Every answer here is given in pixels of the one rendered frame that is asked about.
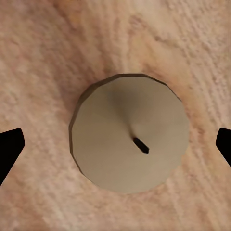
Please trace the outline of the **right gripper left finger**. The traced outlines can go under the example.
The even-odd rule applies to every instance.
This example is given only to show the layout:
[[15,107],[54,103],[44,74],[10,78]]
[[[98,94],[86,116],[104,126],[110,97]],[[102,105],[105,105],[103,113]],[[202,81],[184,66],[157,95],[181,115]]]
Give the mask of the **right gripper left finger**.
[[20,128],[0,133],[0,186],[25,146]]

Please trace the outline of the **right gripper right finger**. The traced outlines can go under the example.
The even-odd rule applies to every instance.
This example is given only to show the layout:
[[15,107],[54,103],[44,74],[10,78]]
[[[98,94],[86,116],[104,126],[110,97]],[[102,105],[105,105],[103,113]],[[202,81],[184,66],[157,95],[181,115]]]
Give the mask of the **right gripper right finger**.
[[217,134],[216,146],[231,166],[231,130],[220,128]]

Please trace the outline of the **pillar candle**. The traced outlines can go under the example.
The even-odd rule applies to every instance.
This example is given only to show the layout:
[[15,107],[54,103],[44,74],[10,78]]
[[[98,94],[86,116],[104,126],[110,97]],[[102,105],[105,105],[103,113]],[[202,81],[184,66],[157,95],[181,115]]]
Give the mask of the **pillar candle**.
[[68,126],[70,154],[100,189],[143,193],[179,168],[189,127],[167,84],[146,74],[116,74],[80,95]]

